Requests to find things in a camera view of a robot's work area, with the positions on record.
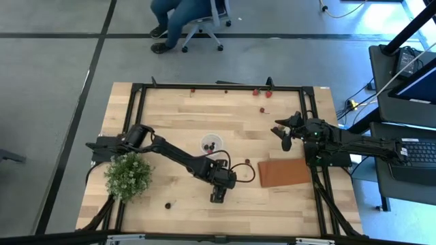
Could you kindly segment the black desk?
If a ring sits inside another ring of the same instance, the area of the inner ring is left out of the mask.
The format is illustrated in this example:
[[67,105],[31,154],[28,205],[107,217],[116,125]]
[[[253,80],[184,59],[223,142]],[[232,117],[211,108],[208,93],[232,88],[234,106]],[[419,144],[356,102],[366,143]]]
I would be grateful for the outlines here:
[[[393,69],[396,60],[394,56],[383,54],[381,47],[369,47],[371,68],[377,92],[394,76]],[[397,99],[388,95],[387,90],[400,83],[400,80],[395,79],[377,96],[378,112],[381,121],[436,128],[436,105]]]
[[[436,131],[372,122],[373,137],[436,140]],[[436,168],[394,167],[376,158],[375,168],[382,197],[436,206]]]

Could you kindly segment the white bowl with strawberries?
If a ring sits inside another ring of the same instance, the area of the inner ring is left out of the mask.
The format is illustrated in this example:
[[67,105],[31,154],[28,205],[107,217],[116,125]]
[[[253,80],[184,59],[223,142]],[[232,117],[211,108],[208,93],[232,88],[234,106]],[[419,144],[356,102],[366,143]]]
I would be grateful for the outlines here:
[[204,154],[208,154],[207,151],[210,150],[209,148],[208,148],[208,150],[204,150],[204,145],[210,146],[213,142],[215,143],[215,149],[212,150],[213,152],[217,152],[218,150],[223,149],[222,138],[217,134],[208,133],[200,141],[200,149],[202,150],[202,152]]

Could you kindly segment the black metal bar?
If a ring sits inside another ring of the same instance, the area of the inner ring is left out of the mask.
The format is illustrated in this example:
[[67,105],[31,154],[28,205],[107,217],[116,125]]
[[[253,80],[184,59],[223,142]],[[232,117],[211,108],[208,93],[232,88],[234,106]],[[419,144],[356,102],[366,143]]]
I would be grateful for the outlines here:
[[[144,240],[182,240],[197,242],[212,242],[227,244],[230,242],[272,242],[295,245],[296,238],[288,236],[252,236],[252,235],[192,235],[169,233],[122,233],[116,230],[74,231],[69,233],[51,233],[43,235],[27,235],[10,238],[0,238],[0,245],[90,245],[106,242],[109,235],[144,234]],[[347,237],[343,235],[323,235],[314,237],[324,240],[334,240],[336,245],[422,245],[408,242],[371,239],[366,236]]]

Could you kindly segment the black computer monitor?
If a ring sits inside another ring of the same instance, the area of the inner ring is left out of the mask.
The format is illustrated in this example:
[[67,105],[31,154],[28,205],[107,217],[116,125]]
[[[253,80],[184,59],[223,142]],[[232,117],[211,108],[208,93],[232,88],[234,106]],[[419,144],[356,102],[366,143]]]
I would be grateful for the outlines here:
[[389,97],[436,104],[436,58],[388,93]]

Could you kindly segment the green potted plant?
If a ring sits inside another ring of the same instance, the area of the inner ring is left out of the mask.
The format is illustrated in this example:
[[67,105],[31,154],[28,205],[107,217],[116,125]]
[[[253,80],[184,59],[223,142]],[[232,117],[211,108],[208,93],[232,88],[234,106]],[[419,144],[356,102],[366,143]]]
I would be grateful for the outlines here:
[[106,190],[115,199],[127,203],[150,187],[154,169],[138,153],[129,152],[111,157],[104,172]]

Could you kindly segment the silver bracket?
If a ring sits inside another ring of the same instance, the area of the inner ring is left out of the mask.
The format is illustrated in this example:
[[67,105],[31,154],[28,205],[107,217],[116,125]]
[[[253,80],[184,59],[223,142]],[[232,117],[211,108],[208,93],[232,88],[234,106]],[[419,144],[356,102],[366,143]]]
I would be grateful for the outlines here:
[[144,234],[121,234],[121,235],[109,235],[107,237],[106,243],[108,245],[120,245],[121,242],[132,241],[132,240],[144,240]]
[[296,238],[295,245],[336,245],[334,240],[318,238]]

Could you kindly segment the black keyboard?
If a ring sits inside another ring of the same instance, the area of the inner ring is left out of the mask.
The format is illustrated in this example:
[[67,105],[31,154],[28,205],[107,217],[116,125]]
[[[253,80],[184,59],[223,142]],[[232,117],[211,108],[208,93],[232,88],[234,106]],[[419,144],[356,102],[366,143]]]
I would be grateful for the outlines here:
[[398,181],[436,186],[436,140],[402,138],[406,163],[390,164],[391,176]]

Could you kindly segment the black metal table frame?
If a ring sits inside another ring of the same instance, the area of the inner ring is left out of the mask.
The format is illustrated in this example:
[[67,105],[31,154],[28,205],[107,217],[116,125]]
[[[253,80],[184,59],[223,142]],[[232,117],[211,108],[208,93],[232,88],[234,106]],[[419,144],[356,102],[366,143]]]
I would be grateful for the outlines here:
[[[135,122],[147,123],[169,142],[191,154],[200,153],[207,133],[221,136],[232,164],[249,159],[299,159],[301,142],[281,150],[270,128],[276,118],[307,106],[336,123],[329,88],[277,86],[271,98],[254,97],[253,87],[241,84],[139,84],[116,82],[108,99],[101,132],[123,133]],[[260,113],[264,108],[268,114]],[[159,155],[150,189],[124,206],[115,204],[108,226],[122,233],[192,235],[252,235],[321,237],[332,235],[327,206],[318,214],[320,197],[311,183],[264,189],[258,181],[239,183],[222,204],[209,200],[211,186],[195,180],[184,167]],[[165,209],[167,202],[176,203]]]

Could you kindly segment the black power adapter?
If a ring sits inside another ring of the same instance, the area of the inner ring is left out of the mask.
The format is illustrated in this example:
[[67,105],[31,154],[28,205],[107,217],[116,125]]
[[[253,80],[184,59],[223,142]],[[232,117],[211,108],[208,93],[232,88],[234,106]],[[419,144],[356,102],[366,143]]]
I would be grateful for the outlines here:
[[399,78],[408,78],[418,70],[420,66],[419,60],[415,60],[410,65],[408,65],[408,63],[412,62],[419,54],[420,51],[410,46],[401,48],[398,51],[396,63],[394,65],[394,72],[399,73]]

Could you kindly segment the person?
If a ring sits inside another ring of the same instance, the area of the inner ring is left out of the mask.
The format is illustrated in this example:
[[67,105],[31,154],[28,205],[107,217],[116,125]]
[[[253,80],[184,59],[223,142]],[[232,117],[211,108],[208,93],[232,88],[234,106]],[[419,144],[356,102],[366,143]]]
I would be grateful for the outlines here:
[[163,54],[177,45],[183,27],[187,23],[211,15],[211,2],[210,0],[152,0],[151,11],[158,21],[158,26],[150,32],[150,36],[157,39],[167,34],[167,40],[153,44],[151,51],[155,54]]

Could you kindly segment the grey white office chair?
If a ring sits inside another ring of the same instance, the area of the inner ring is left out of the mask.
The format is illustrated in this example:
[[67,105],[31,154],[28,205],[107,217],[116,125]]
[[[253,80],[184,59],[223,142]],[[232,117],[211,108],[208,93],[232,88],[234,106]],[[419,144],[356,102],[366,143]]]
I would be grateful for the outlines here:
[[188,52],[187,44],[195,36],[204,35],[215,40],[217,44],[217,50],[223,51],[223,45],[214,33],[214,30],[221,26],[222,23],[225,26],[230,27],[232,25],[230,2],[229,0],[210,0],[211,13],[207,17],[192,20],[189,24],[192,26],[190,32],[188,32],[185,41],[182,44],[182,52]]

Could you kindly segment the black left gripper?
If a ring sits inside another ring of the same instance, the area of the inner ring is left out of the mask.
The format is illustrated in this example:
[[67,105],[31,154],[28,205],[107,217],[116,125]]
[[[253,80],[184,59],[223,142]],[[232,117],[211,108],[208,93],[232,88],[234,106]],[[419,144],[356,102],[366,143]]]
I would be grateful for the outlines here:
[[222,167],[211,169],[211,184],[214,186],[210,196],[211,203],[223,203],[227,189],[233,189],[236,185],[237,175],[235,172]]

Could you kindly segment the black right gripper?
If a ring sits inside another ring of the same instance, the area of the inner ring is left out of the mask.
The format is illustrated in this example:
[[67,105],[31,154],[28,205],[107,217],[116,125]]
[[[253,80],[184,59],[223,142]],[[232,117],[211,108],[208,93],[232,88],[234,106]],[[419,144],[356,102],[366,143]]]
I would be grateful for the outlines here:
[[326,142],[332,138],[330,125],[318,118],[308,119],[302,125],[302,116],[299,111],[287,119],[276,120],[278,125],[284,127],[294,127],[290,134],[285,129],[273,127],[271,131],[281,139],[281,147],[285,152],[289,152],[292,147],[292,137],[304,140],[306,142]]

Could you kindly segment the black diagonal pole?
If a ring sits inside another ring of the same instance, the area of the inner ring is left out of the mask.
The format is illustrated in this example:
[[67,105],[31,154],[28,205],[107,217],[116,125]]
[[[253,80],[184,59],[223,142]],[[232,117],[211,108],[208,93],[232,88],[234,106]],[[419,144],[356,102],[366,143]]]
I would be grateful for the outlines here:
[[428,0],[426,7],[386,46],[381,49],[385,55],[394,54],[413,34],[436,16],[436,0]]

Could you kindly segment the dark furniture leg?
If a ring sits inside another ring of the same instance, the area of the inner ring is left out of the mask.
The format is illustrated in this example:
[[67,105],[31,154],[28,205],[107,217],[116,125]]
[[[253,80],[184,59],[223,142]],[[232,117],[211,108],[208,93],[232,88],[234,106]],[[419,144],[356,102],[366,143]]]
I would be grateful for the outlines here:
[[19,154],[15,154],[4,149],[0,149],[0,163],[6,160],[11,160],[17,163],[24,163],[26,161],[26,157],[20,156]]

